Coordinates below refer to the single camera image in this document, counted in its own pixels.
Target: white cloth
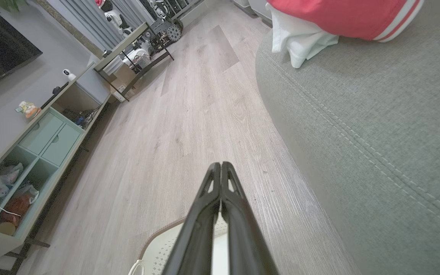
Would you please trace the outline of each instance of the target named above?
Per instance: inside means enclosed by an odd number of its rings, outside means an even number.
[[[272,52],[279,53],[287,49],[294,68],[300,68],[305,59],[339,42],[338,35],[322,30],[315,23],[276,10],[269,3],[266,9],[271,10],[273,20]]]

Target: cable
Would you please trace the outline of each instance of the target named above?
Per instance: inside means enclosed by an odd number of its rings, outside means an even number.
[[[16,213],[13,213],[13,212],[10,212],[10,211],[6,211],[3,207],[0,207],[0,209],[3,210],[4,212],[6,212],[7,214],[12,214],[12,215],[15,215],[15,216],[21,217],[21,215],[18,215],[18,214],[16,214]]]
[[[135,274],[135,271],[137,270],[137,268],[140,266],[142,268],[142,272],[140,273],[140,275],[144,275],[144,271],[145,271],[145,266],[141,263],[139,263],[140,260],[137,260],[130,268],[129,274],[128,275],[139,275],[139,274]]]

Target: sofa cushion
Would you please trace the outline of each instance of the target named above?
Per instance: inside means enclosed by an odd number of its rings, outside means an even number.
[[[363,274],[440,274],[440,2],[386,44],[256,59],[276,128]]]

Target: drawer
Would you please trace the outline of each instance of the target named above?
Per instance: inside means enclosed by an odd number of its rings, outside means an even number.
[[[46,113],[20,141],[20,146],[40,155],[54,134],[62,126],[63,121],[52,113]]]
[[[42,157],[60,166],[72,149],[72,146],[74,146],[79,134],[73,127],[65,125],[52,140],[52,143],[47,147]]]

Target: gray curtain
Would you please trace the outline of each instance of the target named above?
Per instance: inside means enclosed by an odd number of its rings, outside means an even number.
[[[113,49],[123,39],[113,24],[106,20],[104,12],[98,8],[94,0],[60,1],[106,49]],[[113,8],[122,13],[133,29],[145,22],[138,12],[138,7],[125,0],[113,0],[112,3]]]
[[[133,29],[145,22],[145,18],[140,14],[140,7],[138,3],[135,3],[135,0],[113,0],[112,2],[115,9],[122,13],[128,25]]]

